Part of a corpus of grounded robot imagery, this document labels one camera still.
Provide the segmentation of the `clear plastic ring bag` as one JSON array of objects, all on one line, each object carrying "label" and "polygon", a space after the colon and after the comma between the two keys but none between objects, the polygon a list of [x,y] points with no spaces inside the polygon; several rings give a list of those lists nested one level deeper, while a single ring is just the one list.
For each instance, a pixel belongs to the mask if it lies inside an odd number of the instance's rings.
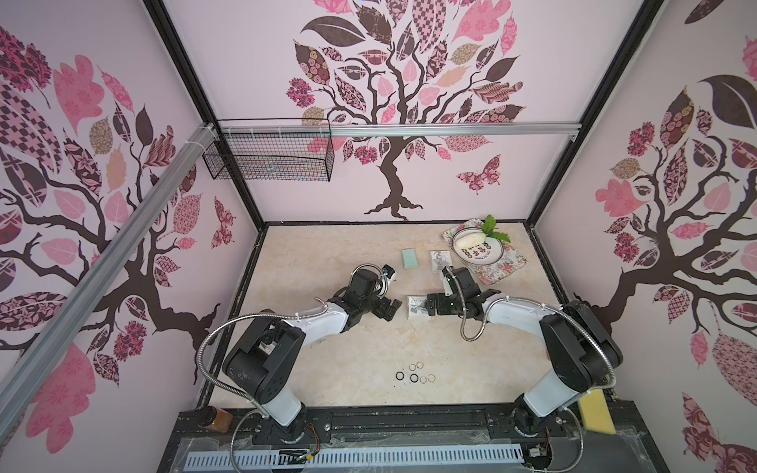
[{"label": "clear plastic ring bag", "polygon": [[453,260],[448,250],[431,251],[431,269],[433,271],[442,271],[449,266],[453,266]]}]

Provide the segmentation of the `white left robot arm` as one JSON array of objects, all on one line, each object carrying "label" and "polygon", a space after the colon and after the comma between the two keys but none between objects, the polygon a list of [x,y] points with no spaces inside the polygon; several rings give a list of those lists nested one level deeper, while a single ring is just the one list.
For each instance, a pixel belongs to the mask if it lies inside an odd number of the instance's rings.
[{"label": "white left robot arm", "polygon": [[386,296],[394,277],[388,265],[361,265],[318,309],[256,317],[228,352],[222,372],[262,407],[282,441],[297,443],[306,430],[307,408],[288,385],[302,348],[350,330],[369,313],[391,321],[401,307],[401,301]]}]

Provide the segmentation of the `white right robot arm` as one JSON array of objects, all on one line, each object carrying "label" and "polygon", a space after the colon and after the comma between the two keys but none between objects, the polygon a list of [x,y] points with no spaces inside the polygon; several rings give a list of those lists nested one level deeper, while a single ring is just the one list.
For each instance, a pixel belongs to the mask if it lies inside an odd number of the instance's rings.
[{"label": "white right robot arm", "polygon": [[617,383],[622,351],[587,304],[573,301],[554,307],[482,290],[466,268],[446,267],[442,280],[445,291],[427,295],[423,308],[431,317],[459,317],[464,341],[478,340],[494,324],[530,333],[545,345],[550,370],[514,403],[512,418],[519,435],[537,436],[555,412]]}]

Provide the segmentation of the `mint green box lid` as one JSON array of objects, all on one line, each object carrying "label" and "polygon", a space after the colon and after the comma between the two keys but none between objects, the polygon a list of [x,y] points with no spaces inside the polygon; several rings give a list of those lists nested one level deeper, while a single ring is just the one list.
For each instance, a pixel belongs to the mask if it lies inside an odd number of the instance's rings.
[{"label": "mint green box lid", "polygon": [[417,253],[414,248],[406,248],[401,251],[403,267],[405,269],[415,269],[419,267]]}]

